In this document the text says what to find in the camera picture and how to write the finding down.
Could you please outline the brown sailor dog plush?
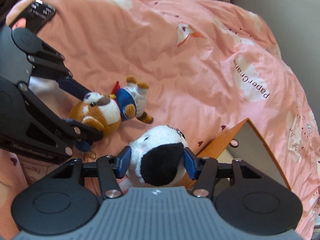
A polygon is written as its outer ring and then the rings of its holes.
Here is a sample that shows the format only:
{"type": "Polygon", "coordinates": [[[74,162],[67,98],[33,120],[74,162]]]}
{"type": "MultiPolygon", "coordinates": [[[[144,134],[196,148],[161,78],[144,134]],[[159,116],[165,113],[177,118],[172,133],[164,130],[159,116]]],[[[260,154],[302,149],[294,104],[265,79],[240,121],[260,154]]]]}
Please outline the brown sailor dog plush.
{"type": "Polygon", "coordinates": [[[126,86],[118,82],[110,94],[88,92],[70,111],[69,118],[103,133],[104,137],[116,132],[124,121],[136,118],[151,124],[154,118],[145,111],[149,86],[134,76],[126,78],[126,86]]]}

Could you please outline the white black dog plush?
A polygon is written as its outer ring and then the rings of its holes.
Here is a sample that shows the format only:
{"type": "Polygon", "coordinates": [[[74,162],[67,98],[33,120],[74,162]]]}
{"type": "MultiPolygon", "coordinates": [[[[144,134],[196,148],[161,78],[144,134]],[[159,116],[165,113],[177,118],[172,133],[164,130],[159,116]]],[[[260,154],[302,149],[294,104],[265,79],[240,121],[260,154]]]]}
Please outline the white black dog plush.
{"type": "Polygon", "coordinates": [[[126,172],[133,187],[176,185],[185,175],[184,134],[169,125],[155,126],[129,143],[131,157],[126,172]]]}

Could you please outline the smartphone with video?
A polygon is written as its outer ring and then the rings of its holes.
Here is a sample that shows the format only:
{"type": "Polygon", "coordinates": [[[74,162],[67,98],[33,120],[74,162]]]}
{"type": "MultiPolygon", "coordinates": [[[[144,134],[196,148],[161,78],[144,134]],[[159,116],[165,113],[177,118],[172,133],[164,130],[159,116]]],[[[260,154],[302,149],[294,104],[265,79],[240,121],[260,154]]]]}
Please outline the smartphone with video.
{"type": "Polygon", "coordinates": [[[37,34],[47,22],[55,15],[56,9],[42,0],[32,1],[20,14],[9,24],[11,29],[26,28],[37,34]]]}

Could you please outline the pink printed duvet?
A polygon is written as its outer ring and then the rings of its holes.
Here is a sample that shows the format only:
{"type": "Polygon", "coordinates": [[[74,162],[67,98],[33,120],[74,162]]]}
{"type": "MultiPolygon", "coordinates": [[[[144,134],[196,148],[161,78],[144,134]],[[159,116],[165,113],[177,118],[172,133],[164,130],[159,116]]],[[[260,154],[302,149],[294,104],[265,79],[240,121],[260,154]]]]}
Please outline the pink printed duvet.
{"type": "MultiPolygon", "coordinates": [[[[10,24],[33,0],[21,0],[10,24]]],[[[244,119],[268,144],[303,203],[297,232],[319,215],[319,133],[306,94],[265,21],[215,0],[42,0],[56,14],[39,37],[88,89],[128,76],[149,85],[154,125],[180,129],[193,152],[244,119]]]]}

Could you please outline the orange cardboard storage box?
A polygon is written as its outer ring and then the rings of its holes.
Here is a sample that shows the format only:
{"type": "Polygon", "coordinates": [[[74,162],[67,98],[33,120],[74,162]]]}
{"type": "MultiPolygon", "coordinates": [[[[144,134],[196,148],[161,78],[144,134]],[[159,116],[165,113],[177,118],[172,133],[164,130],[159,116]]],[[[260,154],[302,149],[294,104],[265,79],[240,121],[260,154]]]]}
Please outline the orange cardboard storage box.
{"type": "Polygon", "coordinates": [[[197,156],[212,157],[220,163],[242,159],[287,189],[291,189],[273,152],[249,118],[213,139],[197,156]]]}

